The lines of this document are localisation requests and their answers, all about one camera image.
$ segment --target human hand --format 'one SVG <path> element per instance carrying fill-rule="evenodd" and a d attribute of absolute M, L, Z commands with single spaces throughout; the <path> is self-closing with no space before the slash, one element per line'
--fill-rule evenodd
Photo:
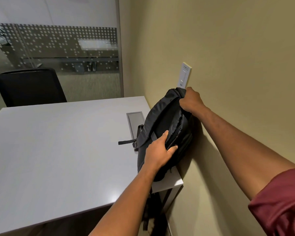
<path fill-rule="evenodd" d="M 164 166 L 172 157 L 178 146 L 173 146 L 167 151 L 165 148 L 165 141 L 168 136 L 168 130 L 163 135 L 152 142 L 145 152 L 144 165 L 156 174 L 158 170 Z"/>
<path fill-rule="evenodd" d="M 185 97 L 179 100 L 179 104 L 183 110 L 192 114 L 200 107 L 205 107 L 200 94 L 192 89 L 192 87 L 186 88 Z"/>

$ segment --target forearm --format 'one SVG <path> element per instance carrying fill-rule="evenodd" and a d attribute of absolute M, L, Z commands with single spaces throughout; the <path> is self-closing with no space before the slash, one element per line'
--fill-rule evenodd
<path fill-rule="evenodd" d="M 277 174 L 295 164 L 248 136 L 204 105 L 193 113 L 216 144 L 237 184 L 252 199 Z"/>
<path fill-rule="evenodd" d="M 100 220 L 90 236 L 137 236 L 155 175 L 156 171 L 143 165 L 136 178 Z"/>

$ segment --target maroon shirt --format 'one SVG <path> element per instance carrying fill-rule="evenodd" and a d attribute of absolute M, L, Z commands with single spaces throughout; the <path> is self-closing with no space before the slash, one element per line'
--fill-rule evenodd
<path fill-rule="evenodd" d="M 248 208 L 268 236 L 295 235 L 295 169 L 274 177 Z"/>

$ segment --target person's left arm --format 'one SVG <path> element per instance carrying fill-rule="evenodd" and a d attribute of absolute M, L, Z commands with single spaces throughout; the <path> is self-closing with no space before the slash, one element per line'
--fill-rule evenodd
<path fill-rule="evenodd" d="M 140 172 L 99 221 L 89 236 L 138 235 L 145 202 L 154 177 L 177 150 L 177 146 L 173 146 L 166 151 L 165 141 L 167 135 L 168 131 L 149 145 Z"/>

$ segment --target human arm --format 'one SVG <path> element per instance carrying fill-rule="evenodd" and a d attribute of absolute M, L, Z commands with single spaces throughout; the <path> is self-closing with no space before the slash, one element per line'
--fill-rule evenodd
<path fill-rule="evenodd" d="M 252 199 L 276 175 L 295 168 L 295 164 L 240 131 L 211 111 L 198 92 L 187 88 L 180 106 L 204 125 L 216 144 L 235 181 Z"/>
<path fill-rule="evenodd" d="M 168 131 L 149 145 L 140 172 L 98 222 L 89 236 L 138 235 L 145 202 L 154 177 L 177 150 L 177 146 L 173 146 L 166 151 L 165 141 L 167 135 Z"/>

